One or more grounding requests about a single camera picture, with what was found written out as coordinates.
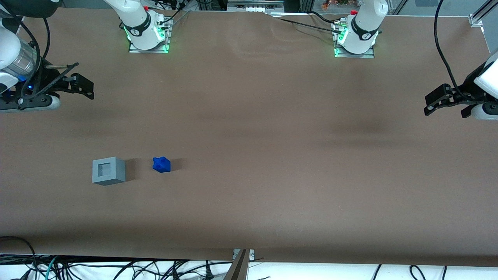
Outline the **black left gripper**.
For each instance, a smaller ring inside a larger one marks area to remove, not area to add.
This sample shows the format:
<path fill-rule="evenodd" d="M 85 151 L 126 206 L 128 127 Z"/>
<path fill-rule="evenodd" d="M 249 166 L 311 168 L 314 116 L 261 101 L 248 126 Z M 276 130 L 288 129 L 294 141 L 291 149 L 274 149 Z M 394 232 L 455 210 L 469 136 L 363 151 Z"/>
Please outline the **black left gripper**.
<path fill-rule="evenodd" d="M 457 105 L 467 105 L 461 110 L 462 118 L 482 118 L 482 105 L 491 102 L 491 90 L 483 89 L 478 85 L 478 78 L 484 78 L 487 69 L 475 69 L 461 85 L 456 85 L 456 79 L 451 70 L 448 70 L 453 87 L 442 84 L 425 96 L 426 106 L 424 115 L 429 116 L 435 110 Z"/>

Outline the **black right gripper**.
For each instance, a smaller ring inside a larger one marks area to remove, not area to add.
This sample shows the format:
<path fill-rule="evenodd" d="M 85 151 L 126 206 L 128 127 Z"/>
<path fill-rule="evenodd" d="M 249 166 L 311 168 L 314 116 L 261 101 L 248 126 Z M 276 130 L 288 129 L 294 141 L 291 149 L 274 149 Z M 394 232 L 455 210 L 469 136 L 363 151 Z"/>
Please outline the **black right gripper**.
<path fill-rule="evenodd" d="M 85 78 L 79 73 L 74 73 L 69 77 L 66 74 L 79 66 L 79 63 L 62 66 L 64 72 L 61 73 L 57 67 L 47 69 L 53 64 L 46 59 L 41 59 L 41 65 L 38 71 L 34 74 L 32 80 L 28 82 L 27 95 L 32 94 L 35 85 L 39 90 L 48 87 L 51 82 L 56 82 L 48 88 L 48 92 L 66 92 L 72 94 L 81 94 L 86 98 L 93 100 L 95 98 L 94 83 Z M 53 96 L 41 94 L 33 99 L 21 97 L 20 93 L 16 92 L 3 92 L 1 94 L 0 110 L 53 110 Z"/>

